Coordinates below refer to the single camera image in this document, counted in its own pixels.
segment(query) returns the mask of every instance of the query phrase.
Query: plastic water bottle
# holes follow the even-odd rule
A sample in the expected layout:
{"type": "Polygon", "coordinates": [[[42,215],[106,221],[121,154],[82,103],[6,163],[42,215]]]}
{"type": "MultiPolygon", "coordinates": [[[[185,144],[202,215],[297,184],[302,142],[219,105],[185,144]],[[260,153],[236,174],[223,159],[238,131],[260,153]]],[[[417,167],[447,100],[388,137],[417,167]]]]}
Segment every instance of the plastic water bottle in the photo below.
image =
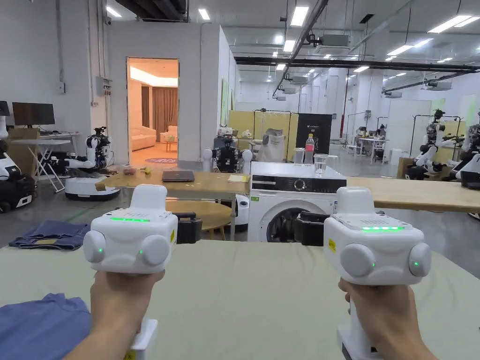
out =
{"type": "Polygon", "coordinates": [[[313,153],[315,148],[315,141],[313,134],[308,134],[307,142],[305,143],[305,161],[304,164],[313,164],[313,153]]]}

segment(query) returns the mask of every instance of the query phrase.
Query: gray floor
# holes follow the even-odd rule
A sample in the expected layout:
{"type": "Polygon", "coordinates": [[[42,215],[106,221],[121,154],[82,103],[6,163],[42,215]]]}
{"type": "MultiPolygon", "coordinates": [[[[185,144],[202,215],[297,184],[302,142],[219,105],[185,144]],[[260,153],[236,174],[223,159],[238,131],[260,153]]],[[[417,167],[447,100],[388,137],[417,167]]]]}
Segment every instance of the gray floor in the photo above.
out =
{"type": "MultiPolygon", "coordinates": [[[[332,146],[333,155],[339,155],[339,172],[346,176],[394,177],[396,168],[381,163],[370,165],[370,159],[361,156],[355,160],[352,155],[332,146]]],[[[115,209],[128,206],[132,190],[123,189],[120,196],[112,201],[78,202],[67,200],[63,193],[53,194],[48,182],[39,184],[38,198],[29,206],[0,215],[0,247],[7,245],[16,236],[27,232],[42,220],[61,220],[72,223],[88,223],[95,217],[115,209]]],[[[480,278],[480,221],[463,213],[433,213],[383,209],[389,216],[411,223],[421,229],[432,249],[480,278]]],[[[246,232],[236,234],[236,240],[245,241],[246,232]]]]}

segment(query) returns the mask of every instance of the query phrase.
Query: washing machine dial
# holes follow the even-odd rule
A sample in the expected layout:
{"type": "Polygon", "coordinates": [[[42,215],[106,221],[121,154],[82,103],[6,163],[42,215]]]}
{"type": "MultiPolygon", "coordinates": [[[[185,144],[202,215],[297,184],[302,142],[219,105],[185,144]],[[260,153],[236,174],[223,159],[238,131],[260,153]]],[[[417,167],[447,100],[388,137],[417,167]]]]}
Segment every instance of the washing machine dial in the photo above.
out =
{"type": "Polygon", "coordinates": [[[302,191],[305,190],[305,181],[302,179],[296,179],[295,182],[293,183],[293,187],[295,190],[302,191]]]}

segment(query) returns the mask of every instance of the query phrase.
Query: sofa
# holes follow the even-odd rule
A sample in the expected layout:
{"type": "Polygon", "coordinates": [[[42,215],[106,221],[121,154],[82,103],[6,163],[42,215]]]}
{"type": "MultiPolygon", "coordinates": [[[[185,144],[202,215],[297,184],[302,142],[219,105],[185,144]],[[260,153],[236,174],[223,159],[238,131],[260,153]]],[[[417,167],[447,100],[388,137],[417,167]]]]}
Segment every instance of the sofa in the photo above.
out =
{"type": "Polygon", "coordinates": [[[165,144],[168,141],[168,138],[173,136],[175,140],[173,141],[174,143],[178,142],[178,128],[177,126],[170,125],[168,127],[167,132],[161,132],[160,133],[160,142],[165,144]]]}
{"type": "Polygon", "coordinates": [[[156,142],[156,130],[145,126],[136,126],[130,129],[132,151],[152,147],[156,142]]]}

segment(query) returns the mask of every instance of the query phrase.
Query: doorway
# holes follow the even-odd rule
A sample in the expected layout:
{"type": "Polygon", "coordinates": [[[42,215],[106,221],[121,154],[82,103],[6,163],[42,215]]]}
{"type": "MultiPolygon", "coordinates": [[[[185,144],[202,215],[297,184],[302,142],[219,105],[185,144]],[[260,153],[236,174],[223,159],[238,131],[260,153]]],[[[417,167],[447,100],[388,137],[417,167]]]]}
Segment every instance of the doorway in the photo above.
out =
{"type": "Polygon", "coordinates": [[[178,59],[127,58],[131,166],[177,166],[179,75],[178,59]]]}

